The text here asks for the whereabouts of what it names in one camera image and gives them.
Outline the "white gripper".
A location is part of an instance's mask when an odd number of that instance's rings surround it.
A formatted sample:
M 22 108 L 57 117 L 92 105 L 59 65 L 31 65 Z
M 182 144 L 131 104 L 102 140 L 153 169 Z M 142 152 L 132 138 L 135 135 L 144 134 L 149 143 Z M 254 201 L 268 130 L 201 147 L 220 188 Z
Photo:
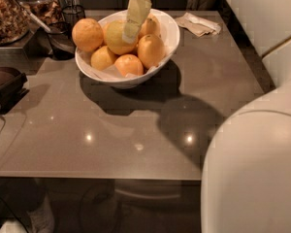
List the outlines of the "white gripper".
M 138 37 L 142 25 L 151 9 L 150 0 L 129 0 L 122 39 L 132 44 Z

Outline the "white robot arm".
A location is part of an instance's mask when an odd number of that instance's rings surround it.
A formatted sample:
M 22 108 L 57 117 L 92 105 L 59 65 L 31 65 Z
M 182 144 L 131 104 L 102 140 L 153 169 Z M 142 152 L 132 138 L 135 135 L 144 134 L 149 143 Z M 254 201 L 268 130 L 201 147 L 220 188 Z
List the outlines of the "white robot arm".
M 204 9 L 214 0 L 187 0 Z M 291 0 L 226 0 L 274 82 L 213 136 L 197 233 L 291 233 Z

